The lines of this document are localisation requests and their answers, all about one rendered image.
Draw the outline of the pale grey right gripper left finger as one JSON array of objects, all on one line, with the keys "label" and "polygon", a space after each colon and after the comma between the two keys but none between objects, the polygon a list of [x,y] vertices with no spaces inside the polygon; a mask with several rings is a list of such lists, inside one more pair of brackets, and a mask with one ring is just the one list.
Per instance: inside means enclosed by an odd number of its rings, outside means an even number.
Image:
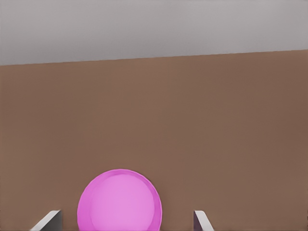
[{"label": "pale grey right gripper left finger", "polygon": [[62,211],[50,211],[30,231],[62,231]]}]

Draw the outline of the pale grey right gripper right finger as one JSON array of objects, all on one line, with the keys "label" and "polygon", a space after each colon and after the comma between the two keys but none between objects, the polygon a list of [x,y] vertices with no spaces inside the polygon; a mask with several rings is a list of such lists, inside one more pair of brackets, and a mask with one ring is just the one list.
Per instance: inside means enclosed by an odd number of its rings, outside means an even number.
[{"label": "pale grey right gripper right finger", "polygon": [[193,214],[193,231],[214,231],[207,215],[202,210],[195,210]]}]

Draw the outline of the pink plate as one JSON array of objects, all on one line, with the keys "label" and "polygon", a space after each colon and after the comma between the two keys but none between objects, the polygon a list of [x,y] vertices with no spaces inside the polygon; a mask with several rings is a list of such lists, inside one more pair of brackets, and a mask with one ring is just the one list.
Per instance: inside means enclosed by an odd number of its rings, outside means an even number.
[{"label": "pink plate", "polygon": [[113,169],[94,178],[77,206],[79,231],[160,231],[162,203],[142,174]]}]

